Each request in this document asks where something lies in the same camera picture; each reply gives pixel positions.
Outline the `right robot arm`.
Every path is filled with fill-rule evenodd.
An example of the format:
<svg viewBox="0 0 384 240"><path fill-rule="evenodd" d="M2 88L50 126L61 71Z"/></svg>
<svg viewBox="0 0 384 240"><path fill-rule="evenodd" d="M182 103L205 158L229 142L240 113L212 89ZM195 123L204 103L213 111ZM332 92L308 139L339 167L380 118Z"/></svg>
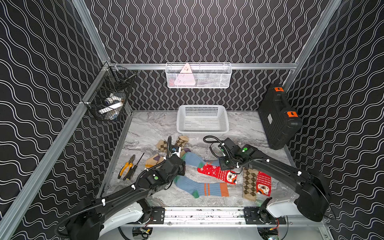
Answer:
<svg viewBox="0 0 384 240"><path fill-rule="evenodd" d="M330 206L330 190L321 173L310 173L280 162L266 155L256 147L244 145L242 148L231 139L219 141L223 152L218 157L222 170L239 168L253 169L265 173L294 190L296 199L267 198L260 207L261 218L268 222L269 217L302 215L313 222L321 222Z"/></svg>

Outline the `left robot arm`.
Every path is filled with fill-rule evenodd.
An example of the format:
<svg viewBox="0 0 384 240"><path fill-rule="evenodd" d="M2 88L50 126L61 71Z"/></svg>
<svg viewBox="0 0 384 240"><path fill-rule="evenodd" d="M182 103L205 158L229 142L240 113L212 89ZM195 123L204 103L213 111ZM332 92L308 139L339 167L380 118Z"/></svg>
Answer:
<svg viewBox="0 0 384 240"><path fill-rule="evenodd" d="M81 200L76 210L56 225L55 235L69 240L97 240L115 214L164 190L177 176L185 174L185 165L180 157L172 155L142 171L133 184L116 193L95 200Z"/></svg>

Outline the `white plastic basket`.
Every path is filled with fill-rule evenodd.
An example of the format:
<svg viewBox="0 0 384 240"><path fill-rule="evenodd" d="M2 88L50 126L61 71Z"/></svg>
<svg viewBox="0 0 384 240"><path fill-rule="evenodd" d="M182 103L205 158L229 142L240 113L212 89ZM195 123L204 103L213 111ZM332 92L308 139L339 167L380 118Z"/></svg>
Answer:
<svg viewBox="0 0 384 240"><path fill-rule="evenodd" d="M230 130L227 110L221 105L182 105L177 131L188 137L222 136Z"/></svg>

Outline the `blue sock green toe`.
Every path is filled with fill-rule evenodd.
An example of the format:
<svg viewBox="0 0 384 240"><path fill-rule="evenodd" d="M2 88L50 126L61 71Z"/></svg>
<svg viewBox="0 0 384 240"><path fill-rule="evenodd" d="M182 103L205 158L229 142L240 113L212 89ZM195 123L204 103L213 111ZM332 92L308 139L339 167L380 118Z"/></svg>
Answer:
<svg viewBox="0 0 384 240"><path fill-rule="evenodd" d="M197 167L197 168L202 168L205 165L212 165L215 167L220 166L219 160L204 161L202 157L192 152L186 152L182 156L182 160L186 162L186 165Z"/></svg>

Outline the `cream purple striped sock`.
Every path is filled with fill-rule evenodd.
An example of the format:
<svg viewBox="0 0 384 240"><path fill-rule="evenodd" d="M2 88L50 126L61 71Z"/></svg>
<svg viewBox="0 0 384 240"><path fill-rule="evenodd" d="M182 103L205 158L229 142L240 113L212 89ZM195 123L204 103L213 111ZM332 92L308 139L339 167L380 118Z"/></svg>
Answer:
<svg viewBox="0 0 384 240"><path fill-rule="evenodd" d="M183 158L183 156L188 153L188 152L191 152L191 150L189 148L184 148L181 150L180 152L180 158Z"/></svg>

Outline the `blue orange striped sock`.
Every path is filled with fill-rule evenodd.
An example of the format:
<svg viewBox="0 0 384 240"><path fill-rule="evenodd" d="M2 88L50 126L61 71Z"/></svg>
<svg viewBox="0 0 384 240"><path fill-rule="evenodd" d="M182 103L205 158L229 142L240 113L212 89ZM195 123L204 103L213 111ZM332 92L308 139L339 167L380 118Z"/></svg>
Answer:
<svg viewBox="0 0 384 240"><path fill-rule="evenodd" d="M185 176L176 176L174 184L195 199L201 196L229 197L226 183L198 183Z"/></svg>

